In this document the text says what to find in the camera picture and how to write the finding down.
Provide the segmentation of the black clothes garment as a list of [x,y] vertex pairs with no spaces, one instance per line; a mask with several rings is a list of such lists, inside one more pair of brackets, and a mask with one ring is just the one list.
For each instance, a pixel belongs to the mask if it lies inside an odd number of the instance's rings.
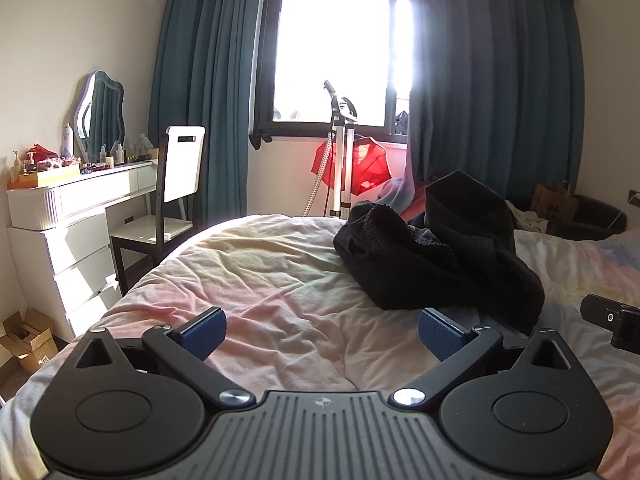
[[541,315],[544,288],[516,254],[506,201],[460,170],[427,185],[424,214],[409,221],[356,204],[333,245],[383,310],[468,310],[525,335]]

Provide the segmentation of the pink clothes pile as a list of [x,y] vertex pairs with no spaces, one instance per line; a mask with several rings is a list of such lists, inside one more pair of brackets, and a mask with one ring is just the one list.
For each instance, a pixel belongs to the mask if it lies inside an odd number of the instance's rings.
[[424,213],[426,187],[426,182],[414,183],[401,177],[393,178],[382,186],[375,201],[392,207],[404,220],[410,220]]

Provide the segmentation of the pastel bed duvet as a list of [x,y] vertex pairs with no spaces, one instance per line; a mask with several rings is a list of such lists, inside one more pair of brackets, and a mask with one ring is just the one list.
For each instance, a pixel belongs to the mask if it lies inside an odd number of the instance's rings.
[[[405,278],[407,304],[377,307],[344,267],[327,218],[251,216],[221,223],[177,249],[101,318],[118,338],[179,326],[216,306],[228,320],[209,365],[255,394],[268,390],[390,393],[430,370],[436,358],[416,333],[427,278]],[[599,471],[639,474],[639,360],[615,349],[606,330],[582,319],[582,298],[639,301],[639,234],[573,242],[526,231],[518,256],[538,275],[539,319],[557,330],[604,397],[614,434]]]

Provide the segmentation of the brown paper bag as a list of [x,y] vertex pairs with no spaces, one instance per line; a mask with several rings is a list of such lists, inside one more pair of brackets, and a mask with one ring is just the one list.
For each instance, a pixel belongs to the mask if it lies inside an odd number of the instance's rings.
[[549,222],[571,222],[578,206],[570,182],[562,181],[555,186],[537,184],[530,210]]

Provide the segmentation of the cardboard box on floor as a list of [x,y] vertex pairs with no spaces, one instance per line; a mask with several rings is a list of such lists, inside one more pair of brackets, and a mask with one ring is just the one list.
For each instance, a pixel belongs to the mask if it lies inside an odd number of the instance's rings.
[[26,372],[35,373],[58,354],[54,326],[52,318],[38,311],[27,309],[24,315],[16,311],[2,322],[6,334],[1,337],[1,345]]

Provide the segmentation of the white dresser with drawers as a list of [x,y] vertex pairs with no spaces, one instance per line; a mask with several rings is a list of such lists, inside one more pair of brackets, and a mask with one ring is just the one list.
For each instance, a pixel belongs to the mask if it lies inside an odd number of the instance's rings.
[[27,307],[52,318],[56,336],[73,340],[120,299],[107,209],[125,204],[143,214],[156,173],[157,162],[147,160],[6,192],[8,237]]

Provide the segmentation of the red hanging garment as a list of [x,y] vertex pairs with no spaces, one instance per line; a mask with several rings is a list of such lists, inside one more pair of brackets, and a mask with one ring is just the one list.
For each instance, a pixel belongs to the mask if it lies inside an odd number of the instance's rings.
[[[326,151],[329,152],[321,178],[329,188],[333,188],[334,183],[334,148],[334,142],[326,141],[320,145],[314,154],[314,162],[311,166],[311,172],[319,174],[323,155]],[[352,195],[368,192],[384,184],[391,177],[390,164],[384,146],[370,136],[356,136],[352,147],[352,189],[350,190]]]

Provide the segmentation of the orange tray with items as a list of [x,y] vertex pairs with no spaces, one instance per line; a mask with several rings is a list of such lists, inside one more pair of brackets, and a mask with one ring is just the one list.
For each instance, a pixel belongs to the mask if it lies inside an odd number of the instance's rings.
[[10,167],[8,190],[40,188],[59,180],[80,174],[80,160],[75,156],[64,157],[36,143],[21,155],[14,152]]

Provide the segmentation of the white spray bottle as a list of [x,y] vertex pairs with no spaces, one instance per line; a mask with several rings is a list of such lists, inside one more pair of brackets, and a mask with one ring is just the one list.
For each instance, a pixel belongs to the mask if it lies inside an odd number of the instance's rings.
[[74,132],[70,124],[63,127],[61,141],[61,157],[64,159],[72,158],[74,154]]

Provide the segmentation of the right teal curtain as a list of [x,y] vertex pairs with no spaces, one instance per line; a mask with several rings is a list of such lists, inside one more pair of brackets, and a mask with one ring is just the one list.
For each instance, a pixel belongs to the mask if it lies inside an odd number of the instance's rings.
[[585,81],[574,0],[409,0],[407,174],[462,170],[501,195],[575,183]]

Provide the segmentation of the teal curtain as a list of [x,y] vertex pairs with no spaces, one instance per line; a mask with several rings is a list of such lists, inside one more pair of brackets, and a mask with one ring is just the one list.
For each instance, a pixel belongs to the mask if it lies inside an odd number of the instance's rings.
[[259,0],[168,0],[149,114],[156,140],[170,126],[202,126],[203,226],[244,216],[250,85]]
[[575,183],[585,81],[574,0],[409,0],[407,174],[462,170],[501,195]]

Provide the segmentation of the left teal curtain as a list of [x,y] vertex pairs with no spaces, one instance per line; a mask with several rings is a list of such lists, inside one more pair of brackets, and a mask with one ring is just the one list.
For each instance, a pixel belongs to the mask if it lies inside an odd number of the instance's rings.
[[202,126],[203,226],[244,216],[250,85],[259,0],[168,0],[149,114],[156,140],[170,126]]

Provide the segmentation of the black framed window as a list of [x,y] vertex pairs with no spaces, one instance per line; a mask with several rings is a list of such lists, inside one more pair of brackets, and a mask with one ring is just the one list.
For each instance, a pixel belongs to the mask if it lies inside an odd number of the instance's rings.
[[413,39],[409,0],[262,0],[256,139],[322,138],[346,96],[360,136],[406,143]]

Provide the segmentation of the white chair black frame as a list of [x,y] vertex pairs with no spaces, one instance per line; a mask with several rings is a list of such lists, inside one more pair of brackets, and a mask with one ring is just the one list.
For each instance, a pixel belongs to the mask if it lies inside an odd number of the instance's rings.
[[183,199],[198,192],[206,130],[202,126],[170,126],[160,141],[155,188],[155,212],[111,232],[111,246],[122,296],[130,289],[123,250],[151,258],[157,266],[196,232],[186,218]]

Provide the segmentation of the wavy frame mirror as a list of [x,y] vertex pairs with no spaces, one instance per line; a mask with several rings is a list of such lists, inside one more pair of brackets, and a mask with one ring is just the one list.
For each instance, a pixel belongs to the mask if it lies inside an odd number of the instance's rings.
[[113,156],[115,148],[124,146],[124,97],[124,86],[104,70],[95,70],[87,77],[74,117],[76,141],[84,162],[99,162],[102,152]]

